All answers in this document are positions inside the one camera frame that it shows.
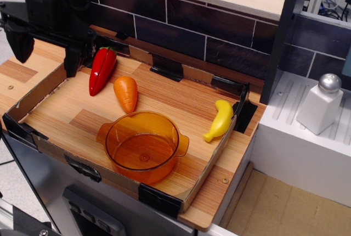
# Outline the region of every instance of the salt shaker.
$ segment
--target salt shaker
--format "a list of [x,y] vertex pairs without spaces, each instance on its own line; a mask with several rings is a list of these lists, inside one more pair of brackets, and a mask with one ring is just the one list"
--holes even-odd
[[343,92],[341,79],[335,74],[324,74],[318,85],[310,89],[301,105],[296,120],[314,134],[320,134],[334,123]]

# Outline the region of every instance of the toy carrot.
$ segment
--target toy carrot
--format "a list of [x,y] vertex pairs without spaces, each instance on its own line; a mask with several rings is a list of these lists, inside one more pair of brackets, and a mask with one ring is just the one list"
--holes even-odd
[[138,99],[138,86],[136,81],[129,76],[122,76],[114,83],[116,97],[122,108],[127,113],[134,111]]

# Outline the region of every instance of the plastic bowl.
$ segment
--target plastic bowl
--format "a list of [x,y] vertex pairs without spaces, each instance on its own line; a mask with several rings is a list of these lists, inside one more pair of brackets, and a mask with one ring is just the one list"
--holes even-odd
[[180,134],[174,122],[151,111],[105,123],[97,141],[104,145],[116,172],[145,184],[165,178],[189,146],[188,137]]

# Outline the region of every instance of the silver shaker cap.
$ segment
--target silver shaker cap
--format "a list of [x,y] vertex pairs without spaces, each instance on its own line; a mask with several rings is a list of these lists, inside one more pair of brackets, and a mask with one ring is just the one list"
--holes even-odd
[[325,93],[336,93],[341,88],[341,79],[335,74],[324,74],[319,79],[318,87]]

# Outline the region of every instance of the toy red pepper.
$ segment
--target toy red pepper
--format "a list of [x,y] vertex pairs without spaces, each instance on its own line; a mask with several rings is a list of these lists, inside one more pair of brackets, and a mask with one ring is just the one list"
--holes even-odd
[[89,93],[96,95],[106,84],[116,65],[116,53],[111,48],[100,48],[96,53],[89,79]]

